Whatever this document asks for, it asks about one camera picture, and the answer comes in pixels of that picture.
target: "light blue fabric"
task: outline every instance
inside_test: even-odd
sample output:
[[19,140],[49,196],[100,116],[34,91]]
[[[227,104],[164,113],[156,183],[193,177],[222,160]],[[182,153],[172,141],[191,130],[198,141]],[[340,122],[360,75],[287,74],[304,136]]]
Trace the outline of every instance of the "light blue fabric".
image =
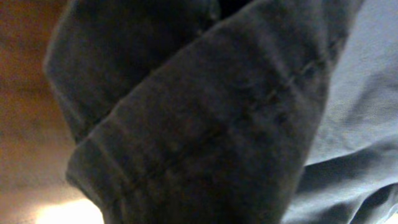
[[325,116],[284,223],[383,222],[397,210],[396,183],[398,1],[367,0],[332,76]]

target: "sleeve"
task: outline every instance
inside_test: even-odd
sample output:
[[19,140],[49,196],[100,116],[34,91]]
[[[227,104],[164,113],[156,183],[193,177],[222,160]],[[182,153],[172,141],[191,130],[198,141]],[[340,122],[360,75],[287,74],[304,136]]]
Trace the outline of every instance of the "sleeve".
[[361,3],[246,5],[119,100],[68,181],[106,223],[279,223]]

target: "brown surface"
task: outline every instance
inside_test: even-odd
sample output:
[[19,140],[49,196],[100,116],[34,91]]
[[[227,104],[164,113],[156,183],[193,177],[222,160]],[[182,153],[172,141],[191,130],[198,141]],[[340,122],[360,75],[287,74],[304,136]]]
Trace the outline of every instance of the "brown surface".
[[0,223],[33,223],[42,205],[82,197],[65,185],[73,143],[42,72],[64,5],[0,1]]

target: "bright light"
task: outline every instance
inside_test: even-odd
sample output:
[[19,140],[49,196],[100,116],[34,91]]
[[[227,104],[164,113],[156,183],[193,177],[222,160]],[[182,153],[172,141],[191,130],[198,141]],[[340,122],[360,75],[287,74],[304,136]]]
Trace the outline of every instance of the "bright light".
[[63,205],[51,206],[39,213],[36,224],[103,224],[100,210],[89,200],[83,199]]

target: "stitching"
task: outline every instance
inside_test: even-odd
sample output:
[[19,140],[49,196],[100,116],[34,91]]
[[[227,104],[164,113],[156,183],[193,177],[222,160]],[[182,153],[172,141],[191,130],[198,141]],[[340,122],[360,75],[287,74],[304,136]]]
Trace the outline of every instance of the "stitching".
[[[331,45],[330,45],[330,49],[335,49],[339,46],[339,44],[341,43],[341,41],[344,40],[344,38],[340,38],[337,41],[332,41]],[[321,58],[318,60],[311,60],[308,63],[306,63],[301,69],[299,69],[296,72],[297,75],[303,75],[305,73],[307,73],[310,68],[313,67],[319,67],[319,65],[322,65],[323,63],[326,62],[326,58]],[[289,87],[291,86],[294,81],[296,81],[297,76],[293,76],[291,77],[285,84],[286,85],[282,85],[282,88],[285,87]],[[281,91],[282,89],[280,86],[277,88],[274,88],[271,90],[271,92],[266,96],[266,99],[264,100],[264,102],[262,103],[267,103],[269,102],[269,100],[273,97],[276,96],[276,94],[278,94],[278,92]],[[236,124],[238,121],[243,119],[244,114],[240,114],[239,116],[235,117],[234,119],[232,119],[231,125]],[[128,190],[125,190],[123,192],[120,192],[120,194],[117,195],[117,197],[115,197],[115,199],[112,202],[106,203],[104,204],[104,208],[108,209],[109,207],[113,206],[117,201],[121,200],[124,197],[127,197],[127,195],[134,193],[134,191],[138,188],[140,188],[145,182],[147,182],[149,179],[156,179],[162,175],[165,174],[166,171],[168,171],[170,168],[172,168],[173,166],[176,166],[177,164],[179,164],[181,161],[185,160],[186,158],[188,158],[189,156],[191,156],[193,153],[196,152],[196,149],[199,147],[202,147],[205,143],[207,143],[210,139],[214,139],[217,137],[220,137],[222,135],[225,134],[226,127],[224,127],[223,125],[219,124],[214,126],[209,134],[204,134],[202,137],[200,137],[200,140],[195,142],[195,144],[193,144],[193,142],[188,142],[186,145],[182,146],[182,149],[186,149],[187,147],[192,147],[194,145],[194,148],[189,150],[189,151],[184,151],[181,154],[179,154],[177,156],[176,159],[171,159],[165,162],[165,165],[162,166],[162,169],[159,170],[152,170],[150,171],[146,176],[141,177],[139,180],[136,181],[136,183],[133,183],[134,186],[131,187]],[[260,219],[261,216],[263,216],[264,212],[261,212],[258,217]]]

